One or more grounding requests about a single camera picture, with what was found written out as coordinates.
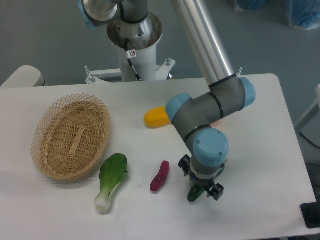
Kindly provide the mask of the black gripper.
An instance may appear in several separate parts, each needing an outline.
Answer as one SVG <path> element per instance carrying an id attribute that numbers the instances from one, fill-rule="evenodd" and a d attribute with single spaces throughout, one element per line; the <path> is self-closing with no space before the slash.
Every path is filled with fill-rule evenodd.
<path id="1" fill-rule="evenodd" d="M 197 185 L 204 186 L 204 190 L 207 192 L 207 197 L 212 197 L 215 201 L 218 201 L 224 194 L 225 188 L 214 181 L 222 174 L 223 167 L 214 172 L 213 174 L 202 174 L 198 172 L 191 165 L 191 158 L 186 154 L 178 162 L 178 167 L 184 172 L 184 176 L 189 176 L 189 180 Z"/>

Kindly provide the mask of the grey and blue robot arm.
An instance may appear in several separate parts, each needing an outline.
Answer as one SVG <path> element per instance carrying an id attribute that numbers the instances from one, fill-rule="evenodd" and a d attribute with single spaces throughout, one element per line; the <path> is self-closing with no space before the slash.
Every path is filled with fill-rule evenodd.
<path id="1" fill-rule="evenodd" d="M 145 0 L 79 0 L 79 11 L 89 29 L 107 25 L 116 47 L 123 82 L 156 81 L 169 74 L 168 60 L 156 66 L 156 45 L 163 28 L 148 10 Z M 229 150 L 226 136 L 212 124 L 251 105 L 253 84 L 239 77 L 225 53 L 216 27 L 202 0 L 174 0 L 172 5 L 190 41 L 195 58 L 209 87 L 197 98 L 183 93 L 173 97 L 165 111 L 190 155 L 179 161 L 186 176 L 218 200 L 224 187 L 216 183 Z"/>

